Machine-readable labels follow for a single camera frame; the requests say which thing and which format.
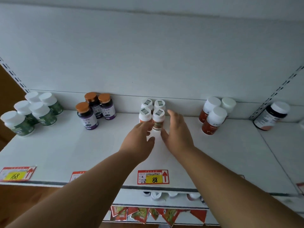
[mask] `forearm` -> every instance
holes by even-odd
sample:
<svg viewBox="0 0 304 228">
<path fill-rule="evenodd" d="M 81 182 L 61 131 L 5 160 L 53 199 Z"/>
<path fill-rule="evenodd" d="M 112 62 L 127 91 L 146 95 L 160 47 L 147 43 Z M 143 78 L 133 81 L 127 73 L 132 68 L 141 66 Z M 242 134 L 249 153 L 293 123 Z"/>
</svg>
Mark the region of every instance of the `forearm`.
<svg viewBox="0 0 304 228">
<path fill-rule="evenodd" d="M 138 164 L 127 153 L 117 152 L 8 227 L 99 227 L 125 179 Z"/>
<path fill-rule="evenodd" d="M 299 215 L 199 149 L 174 156 L 222 227 L 304 227 Z"/>
</svg>

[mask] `red arrow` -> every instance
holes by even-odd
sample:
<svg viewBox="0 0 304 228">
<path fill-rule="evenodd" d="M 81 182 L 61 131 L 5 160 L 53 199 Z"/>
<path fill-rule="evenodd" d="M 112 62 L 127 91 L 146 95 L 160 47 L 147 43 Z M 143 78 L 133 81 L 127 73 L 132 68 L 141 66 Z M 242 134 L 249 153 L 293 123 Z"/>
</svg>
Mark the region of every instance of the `red arrow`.
<svg viewBox="0 0 304 228">
<path fill-rule="evenodd" d="M 32 168 L 30 168 L 30 169 L 27 171 L 27 175 L 26 175 L 25 178 L 27 178 L 27 176 L 28 176 L 31 172 L 33 172 L 33 169 L 32 169 Z"/>
<path fill-rule="evenodd" d="M 166 182 L 166 181 L 167 181 L 166 176 L 168 176 L 167 173 L 164 172 L 164 173 L 163 173 L 163 176 L 165 177 L 165 182 Z"/>
</svg>

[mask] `hand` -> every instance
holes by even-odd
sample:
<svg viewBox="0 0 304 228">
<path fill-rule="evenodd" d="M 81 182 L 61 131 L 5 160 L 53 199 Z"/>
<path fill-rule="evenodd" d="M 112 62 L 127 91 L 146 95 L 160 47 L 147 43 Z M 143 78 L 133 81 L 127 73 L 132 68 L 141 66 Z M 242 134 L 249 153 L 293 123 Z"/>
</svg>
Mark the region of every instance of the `hand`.
<svg viewBox="0 0 304 228">
<path fill-rule="evenodd" d="M 147 141 L 153 125 L 152 122 L 141 122 L 134 126 L 124 139 L 119 151 L 129 153 L 139 163 L 145 161 L 154 147 L 154 137 L 150 137 Z"/>
<path fill-rule="evenodd" d="M 168 110 L 170 114 L 170 133 L 161 130 L 162 139 L 168 150 L 174 155 L 194 147 L 191 133 L 181 114 Z"/>
</svg>

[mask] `yellow price sticker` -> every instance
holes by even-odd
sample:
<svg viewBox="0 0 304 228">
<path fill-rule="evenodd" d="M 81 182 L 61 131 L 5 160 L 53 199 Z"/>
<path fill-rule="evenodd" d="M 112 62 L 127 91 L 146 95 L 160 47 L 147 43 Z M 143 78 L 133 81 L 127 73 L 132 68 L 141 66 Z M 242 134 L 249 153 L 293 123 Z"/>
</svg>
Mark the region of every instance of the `yellow price sticker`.
<svg viewBox="0 0 304 228">
<path fill-rule="evenodd" d="M 23 180 L 24 176 L 26 175 L 26 171 L 23 172 L 10 172 L 8 175 L 3 179 L 5 181 L 18 181 Z"/>
<path fill-rule="evenodd" d="M 146 184 L 162 184 L 163 177 L 161 175 L 147 175 Z"/>
</svg>

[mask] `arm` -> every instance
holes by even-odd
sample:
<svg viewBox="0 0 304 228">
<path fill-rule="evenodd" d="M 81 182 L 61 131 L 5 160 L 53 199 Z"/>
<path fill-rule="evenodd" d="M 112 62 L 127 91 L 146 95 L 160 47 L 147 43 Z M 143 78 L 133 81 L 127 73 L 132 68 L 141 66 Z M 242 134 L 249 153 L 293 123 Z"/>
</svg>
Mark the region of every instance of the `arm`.
<svg viewBox="0 0 304 228">
<path fill-rule="evenodd" d="M 298 214 L 197 149 L 183 116 L 168 112 L 162 138 L 222 227 L 304 227 Z"/>
<path fill-rule="evenodd" d="M 99 227 L 131 171 L 151 153 L 153 123 L 136 125 L 119 152 L 25 212 L 7 228 Z"/>
</svg>

